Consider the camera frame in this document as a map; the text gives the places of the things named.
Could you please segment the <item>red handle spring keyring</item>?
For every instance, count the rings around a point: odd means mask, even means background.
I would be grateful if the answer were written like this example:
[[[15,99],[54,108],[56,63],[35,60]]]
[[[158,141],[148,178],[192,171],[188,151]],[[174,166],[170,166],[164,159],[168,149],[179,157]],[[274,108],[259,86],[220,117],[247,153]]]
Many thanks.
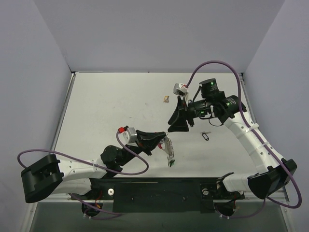
[[[174,149],[172,146],[172,141],[171,139],[168,137],[168,133],[166,132],[166,136],[160,140],[158,147],[165,151],[167,154],[167,159],[170,162],[171,160],[174,159]]]

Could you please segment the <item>key with black tag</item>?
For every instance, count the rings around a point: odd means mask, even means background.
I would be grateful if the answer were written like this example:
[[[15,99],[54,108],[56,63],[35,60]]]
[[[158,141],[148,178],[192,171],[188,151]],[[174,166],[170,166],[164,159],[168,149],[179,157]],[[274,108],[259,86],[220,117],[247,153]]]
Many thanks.
[[[201,132],[200,134],[201,134],[201,136],[204,138],[205,141],[209,141],[210,138],[209,138],[208,135],[209,135],[210,133],[211,133],[210,131],[208,131],[208,132],[203,131],[203,132]]]

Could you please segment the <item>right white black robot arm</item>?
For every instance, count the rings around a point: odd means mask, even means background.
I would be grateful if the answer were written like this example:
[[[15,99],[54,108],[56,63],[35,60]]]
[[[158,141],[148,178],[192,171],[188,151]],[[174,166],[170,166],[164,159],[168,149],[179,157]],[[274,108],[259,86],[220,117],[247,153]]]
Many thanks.
[[[297,164],[270,146],[237,96],[225,96],[214,78],[199,83],[198,93],[202,96],[199,101],[186,101],[185,84],[176,83],[173,92],[178,96],[177,106],[168,121],[168,132],[188,132],[195,118],[217,118],[232,131],[257,169],[252,175],[231,173],[219,178],[215,189],[218,196],[226,198],[234,191],[250,191],[259,199],[265,199],[288,184],[290,178],[286,172],[294,174]]]

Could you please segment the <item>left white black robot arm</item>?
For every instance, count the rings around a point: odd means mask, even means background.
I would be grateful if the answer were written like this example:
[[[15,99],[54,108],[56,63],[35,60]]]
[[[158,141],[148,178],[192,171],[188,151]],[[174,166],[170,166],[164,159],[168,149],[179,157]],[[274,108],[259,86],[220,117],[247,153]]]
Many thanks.
[[[152,150],[166,138],[166,132],[143,132],[134,128],[120,128],[126,143],[120,147],[107,146],[98,159],[81,160],[61,152],[46,150],[47,155],[25,166],[21,179],[27,203],[36,203],[52,194],[73,193],[94,199],[99,194],[95,180],[112,178],[123,172],[123,167],[132,159]]]

